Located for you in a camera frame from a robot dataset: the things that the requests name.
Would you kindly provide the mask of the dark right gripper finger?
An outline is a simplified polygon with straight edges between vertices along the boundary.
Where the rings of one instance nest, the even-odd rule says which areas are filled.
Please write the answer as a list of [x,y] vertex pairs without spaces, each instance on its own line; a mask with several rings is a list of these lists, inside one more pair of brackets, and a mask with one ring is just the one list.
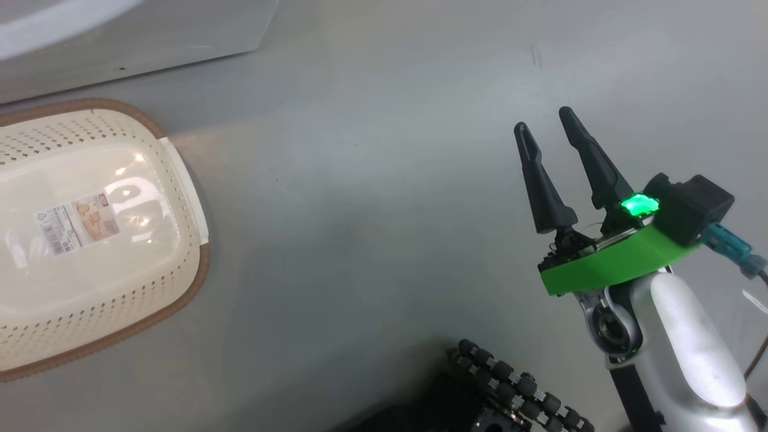
[[543,167],[538,143],[524,121],[515,125],[515,140],[536,232],[550,233],[572,229],[578,222],[578,216],[573,208],[562,202],[559,192]]
[[633,188],[620,174],[597,140],[587,131],[571,107],[559,109],[560,123],[570,145],[578,151],[596,209],[612,208],[634,194]]

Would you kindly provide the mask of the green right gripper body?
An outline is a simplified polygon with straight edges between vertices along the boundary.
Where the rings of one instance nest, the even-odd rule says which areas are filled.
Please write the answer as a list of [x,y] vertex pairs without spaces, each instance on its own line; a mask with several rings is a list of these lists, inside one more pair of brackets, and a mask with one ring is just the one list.
[[538,265],[549,295],[560,297],[622,284],[669,267],[700,247],[694,244],[684,248],[651,224],[660,210],[658,200],[652,197],[636,193],[622,202],[622,210],[642,222],[642,229],[623,232],[563,263],[549,256]]

